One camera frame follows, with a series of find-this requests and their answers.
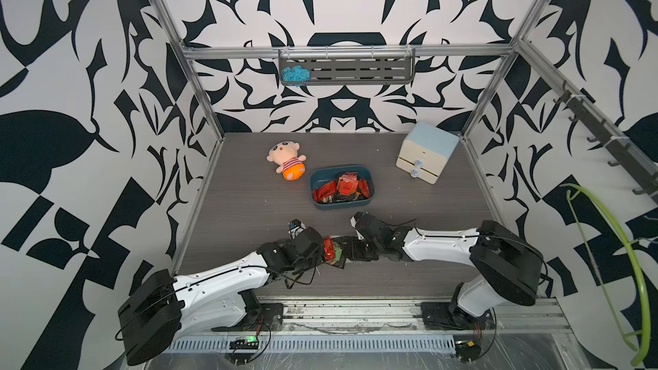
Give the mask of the red foil tea bag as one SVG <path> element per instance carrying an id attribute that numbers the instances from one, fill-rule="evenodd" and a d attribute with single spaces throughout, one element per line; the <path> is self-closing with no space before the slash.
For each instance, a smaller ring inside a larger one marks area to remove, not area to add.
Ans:
<path id="1" fill-rule="evenodd" d="M 332 263 L 336 260 L 336 249 L 334 243 L 330 237 L 327 237 L 323 241 L 324 253 L 325 253 L 325 262 Z"/>

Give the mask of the red label tea bag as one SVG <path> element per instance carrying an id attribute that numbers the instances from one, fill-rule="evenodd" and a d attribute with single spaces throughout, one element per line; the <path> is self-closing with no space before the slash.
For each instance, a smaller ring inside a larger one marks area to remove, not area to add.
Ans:
<path id="1" fill-rule="evenodd" d="M 358 193 L 366 200 L 371 198 L 370 188 L 366 179 L 358 180 Z"/>
<path id="2" fill-rule="evenodd" d="M 338 178 L 337 192 L 340 195 L 354 195 L 359 188 L 359 177 L 357 172 L 346 172 Z"/>

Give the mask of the small red tea bag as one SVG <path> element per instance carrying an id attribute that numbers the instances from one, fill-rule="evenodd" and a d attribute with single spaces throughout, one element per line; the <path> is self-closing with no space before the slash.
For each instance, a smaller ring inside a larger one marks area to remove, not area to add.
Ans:
<path id="1" fill-rule="evenodd" d="M 320 188 L 313 191 L 314 201 L 318 204 L 333 203 L 337 195 L 337 184 L 335 181 L 330 181 Z"/>

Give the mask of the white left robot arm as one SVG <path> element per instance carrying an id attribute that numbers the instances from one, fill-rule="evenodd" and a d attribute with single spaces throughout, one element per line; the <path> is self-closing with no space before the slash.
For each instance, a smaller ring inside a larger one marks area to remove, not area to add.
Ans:
<path id="1" fill-rule="evenodd" d="M 282 281 L 300 284 L 326 259 L 324 239 L 299 226 L 288 239 L 264 243 L 221 267 L 172 276 L 166 269 L 146 279 L 118 310 L 128 365 L 150 361 L 180 337 L 215 327 L 235 327 L 260 313 L 254 292 Z"/>

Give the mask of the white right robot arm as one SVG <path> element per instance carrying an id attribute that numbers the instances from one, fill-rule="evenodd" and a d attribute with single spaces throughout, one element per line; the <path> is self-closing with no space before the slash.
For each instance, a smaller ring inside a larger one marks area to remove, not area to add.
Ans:
<path id="1" fill-rule="evenodd" d="M 464 231 L 428 231 L 393 225 L 368 212 L 351 219 L 356 236 L 331 239 L 341 260 L 421 262 L 435 260 L 473 267 L 478 275 L 455 289 L 447 307 L 452 321 L 473 322 L 508 301 L 523 307 L 536 303 L 544 259 L 539 250 L 502 224 L 485 220 Z"/>

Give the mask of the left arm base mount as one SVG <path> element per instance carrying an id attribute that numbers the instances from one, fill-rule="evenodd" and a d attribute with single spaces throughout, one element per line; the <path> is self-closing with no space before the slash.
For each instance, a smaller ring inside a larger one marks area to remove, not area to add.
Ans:
<path id="1" fill-rule="evenodd" d="M 264 303 L 255 310 L 248 311 L 247 315 L 236 325 L 231 327 L 214 327 L 212 332 L 255 332 L 260 323 L 263 323 L 261 329 L 266 329 L 266 325 L 272 331 L 278 331 L 283 325 L 284 304 L 283 303 Z"/>

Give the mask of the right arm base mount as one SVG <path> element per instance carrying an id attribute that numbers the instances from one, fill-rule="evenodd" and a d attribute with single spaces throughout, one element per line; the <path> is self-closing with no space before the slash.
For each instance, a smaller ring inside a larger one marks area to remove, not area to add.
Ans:
<path id="1" fill-rule="evenodd" d="M 487 311 L 479 317 L 464 312 L 455 303 L 424 301 L 420 304 L 421 318 L 427 330 L 475 331 L 491 328 L 493 316 Z"/>

